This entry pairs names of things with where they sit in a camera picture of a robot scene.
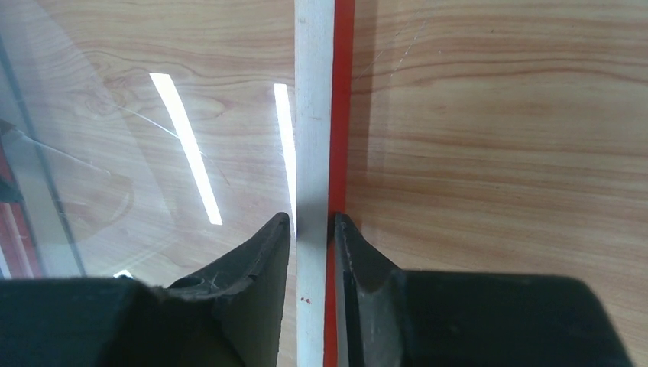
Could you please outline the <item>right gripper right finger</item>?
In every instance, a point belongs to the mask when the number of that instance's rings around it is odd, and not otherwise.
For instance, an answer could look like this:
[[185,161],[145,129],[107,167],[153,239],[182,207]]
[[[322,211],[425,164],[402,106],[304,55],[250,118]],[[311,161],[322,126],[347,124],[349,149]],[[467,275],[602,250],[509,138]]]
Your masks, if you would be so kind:
[[629,366],[602,303],[570,277],[415,271],[335,218],[340,366]]

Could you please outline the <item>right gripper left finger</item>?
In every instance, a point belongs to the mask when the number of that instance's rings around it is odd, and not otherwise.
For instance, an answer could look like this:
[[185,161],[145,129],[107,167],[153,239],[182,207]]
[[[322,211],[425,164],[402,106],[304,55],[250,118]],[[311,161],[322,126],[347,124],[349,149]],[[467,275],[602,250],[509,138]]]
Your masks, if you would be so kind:
[[274,366],[291,242],[275,214],[168,287],[132,278],[1,283],[3,366]]

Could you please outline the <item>clear acrylic sheet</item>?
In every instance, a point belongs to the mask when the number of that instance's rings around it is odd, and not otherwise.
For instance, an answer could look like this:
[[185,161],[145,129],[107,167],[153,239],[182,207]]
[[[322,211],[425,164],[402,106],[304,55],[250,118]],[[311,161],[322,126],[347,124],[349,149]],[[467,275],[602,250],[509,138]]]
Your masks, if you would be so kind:
[[3,1],[3,278],[169,284],[294,195],[291,1]]

